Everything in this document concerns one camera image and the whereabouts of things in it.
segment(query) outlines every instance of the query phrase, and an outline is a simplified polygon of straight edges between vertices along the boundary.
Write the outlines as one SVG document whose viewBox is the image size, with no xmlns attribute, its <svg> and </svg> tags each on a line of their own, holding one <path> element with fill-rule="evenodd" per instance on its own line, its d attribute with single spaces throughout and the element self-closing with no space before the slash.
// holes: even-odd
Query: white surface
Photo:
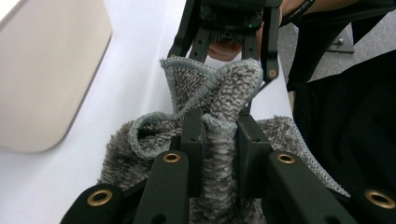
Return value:
<svg viewBox="0 0 396 224">
<path fill-rule="evenodd" d="M 106 143 L 123 122 L 171 112 L 159 60 L 173 42 L 184 0 L 105 3 L 112 40 L 66 138 L 38 154 L 0 152 L 0 223 L 59 223 L 77 196 L 96 183 Z M 283 78 L 253 106 L 256 119 L 291 116 Z"/>
<path fill-rule="evenodd" d="M 0 1 L 0 21 L 14 8 L 20 0 L 2 0 Z"/>
<path fill-rule="evenodd" d="M 37 152 L 64 137 L 110 35 L 102 0 L 15 7 L 0 26 L 0 148 Z"/>
</svg>

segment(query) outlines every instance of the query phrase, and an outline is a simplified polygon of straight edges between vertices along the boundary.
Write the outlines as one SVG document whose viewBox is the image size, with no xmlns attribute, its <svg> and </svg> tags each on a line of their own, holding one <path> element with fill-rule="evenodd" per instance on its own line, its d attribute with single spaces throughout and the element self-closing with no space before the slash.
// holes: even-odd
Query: person's finger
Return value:
<svg viewBox="0 0 396 224">
<path fill-rule="evenodd" d="M 220 40 L 210 44 L 207 54 L 209 57 L 230 62 L 241 52 L 242 46 L 232 40 Z"/>
</svg>

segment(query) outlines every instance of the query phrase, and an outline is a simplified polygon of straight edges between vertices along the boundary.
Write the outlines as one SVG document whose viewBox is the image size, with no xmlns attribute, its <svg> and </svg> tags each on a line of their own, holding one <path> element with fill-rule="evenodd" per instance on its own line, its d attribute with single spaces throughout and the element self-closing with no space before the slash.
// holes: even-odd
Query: brass screw hole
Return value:
<svg viewBox="0 0 396 224">
<path fill-rule="evenodd" d="M 99 189 L 92 193 L 87 200 L 87 203 L 90 206 L 100 206 L 105 203 L 108 203 L 110 199 L 113 197 L 113 193 L 108 189 Z"/>
<path fill-rule="evenodd" d="M 163 160 L 166 162 L 177 162 L 180 160 L 180 156 L 176 153 L 168 153 L 163 156 Z"/>
<path fill-rule="evenodd" d="M 393 209 L 396 208 L 396 202 L 393 201 L 389 196 L 377 191 L 368 189 L 364 193 L 366 199 L 379 207 L 386 208 L 386 209 Z"/>
<path fill-rule="evenodd" d="M 270 78 L 276 78 L 276 71 L 274 69 L 270 70 L 268 73 Z"/>
<path fill-rule="evenodd" d="M 277 159 L 286 164 L 292 164 L 295 162 L 295 159 L 292 156 L 289 156 L 288 154 L 279 154 L 277 155 Z"/>
</svg>

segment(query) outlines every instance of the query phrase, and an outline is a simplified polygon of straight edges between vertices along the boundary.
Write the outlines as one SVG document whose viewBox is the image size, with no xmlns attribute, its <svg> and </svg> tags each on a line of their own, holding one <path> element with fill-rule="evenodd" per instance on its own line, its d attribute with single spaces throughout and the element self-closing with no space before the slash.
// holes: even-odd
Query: gray towel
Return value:
<svg viewBox="0 0 396 224">
<path fill-rule="evenodd" d="M 238 173 L 233 168 L 235 122 L 260 88 L 259 63 L 243 60 L 220 69 L 179 57 L 161 63 L 174 113 L 154 112 L 125 123 L 107 145 L 99 183 L 128 189 L 149 177 L 153 159 L 168 150 L 172 136 L 181 134 L 184 114 L 201 108 L 206 128 L 203 193 L 190 200 L 190 223 L 265 223 L 259 199 L 238 197 Z M 312 156 L 292 119 L 258 123 L 274 150 L 297 154 L 326 187 L 348 196 Z"/>
</svg>

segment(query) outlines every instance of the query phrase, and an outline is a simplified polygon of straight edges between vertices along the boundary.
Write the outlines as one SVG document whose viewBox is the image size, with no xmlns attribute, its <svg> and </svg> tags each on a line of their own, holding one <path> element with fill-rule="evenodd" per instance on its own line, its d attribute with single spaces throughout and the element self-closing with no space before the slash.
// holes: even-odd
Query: person's hand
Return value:
<svg viewBox="0 0 396 224">
<path fill-rule="evenodd" d="M 257 31 L 256 36 L 258 42 L 257 54 L 260 58 L 260 49 L 262 45 L 262 28 Z M 216 59 L 222 62 L 230 62 L 241 52 L 241 50 L 242 46 L 232 40 L 220 40 L 210 44 L 207 55 L 209 55 L 209 57 L 211 57 L 212 59 Z"/>
</svg>

